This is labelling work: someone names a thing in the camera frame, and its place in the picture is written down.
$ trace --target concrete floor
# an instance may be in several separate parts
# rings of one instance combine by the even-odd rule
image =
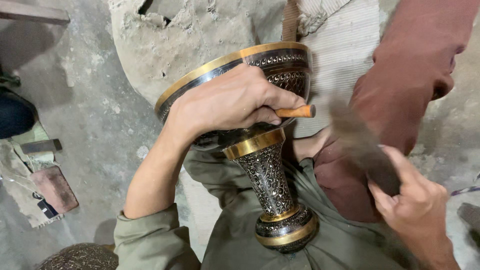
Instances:
[[[17,71],[23,83],[17,92],[36,105],[48,135],[62,142],[56,159],[80,207],[33,230],[0,186],[0,243],[7,247],[0,248],[0,260],[11,270],[32,269],[75,243],[111,244],[114,218],[141,162],[137,151],[150,148],[160,132],[153,108],[123,73],[106,1],[15,1],[64,8],[72,19],[68,26],[0,20],[0,61],[5,70]],[[396,3],[380,0],[382,26]],[[455,90],[430,104],[411,158],[449,190],[474,185],[480,172],[479,59],[476,26],[469,47],[456,59]],[[181,186],[177,190],[180,222],[189,226],[192,246],[201,255],[205,246],[196,243]],[[463,201],[479,204],[480,192],[449,202],[449,236],[462,269],[479,269],[478,250],[456,216]]]

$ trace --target engraved metal vase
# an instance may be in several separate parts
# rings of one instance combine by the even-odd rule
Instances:
[[[297,42],[274,42],[233,52],[183,76],[158,99],[155,112],[159,120],[165,124],[173,102],[186,91],[240,63],[260,67],[269,82],[308,99],[310,50]],[[244,129],[211,131],[192,144],[196,150],[223,151],[243,168],[264,211],[255,226],[256,238],[265,247],[282,253],[302,249],[317,227],[315,214],[293,201],[282,168],[283,127],[292,120],[283,118],[280,125],[256,123]]]

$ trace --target right hand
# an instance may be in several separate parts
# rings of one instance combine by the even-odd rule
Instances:
[[[280,124],[274,110],[302,105],[303,98],[268,82],[259,67],[240,64],[178,98],[166,125],[183,127],[183,132],[195,138],[212,130],[248,128],[257,122]]]
[[[402,181],[400,195],[390,197],[369,181],[378,211],[413,254],[430,269],[459,269],[446,236],[447,190],[427,180],[394,147],[382,147]]]

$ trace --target olive green shirt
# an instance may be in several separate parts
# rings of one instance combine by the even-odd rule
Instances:
[[[316,182],[311,159],[296,167],[283,162],[294,198],[319,218],[317,235],[294,254],[263,247],[254,236],[262,208],[242,169],[223,154],[190,151],[187,172],[219,199],[222,213],[202,264],[190,248],[187,227],[179,226],[177,206],[130,220],[118,216],[115,252],[118,270],[208,269],[416,269],[414,257],[385,224],[344,219]]]

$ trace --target vase base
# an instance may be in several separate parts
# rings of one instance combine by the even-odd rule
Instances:
[[[303,204],[297,208],[296,213],[280,220],[259,218],[255,226],[257,240],[280,253],[294,253],[304,248],[317,231],[317,217]]]

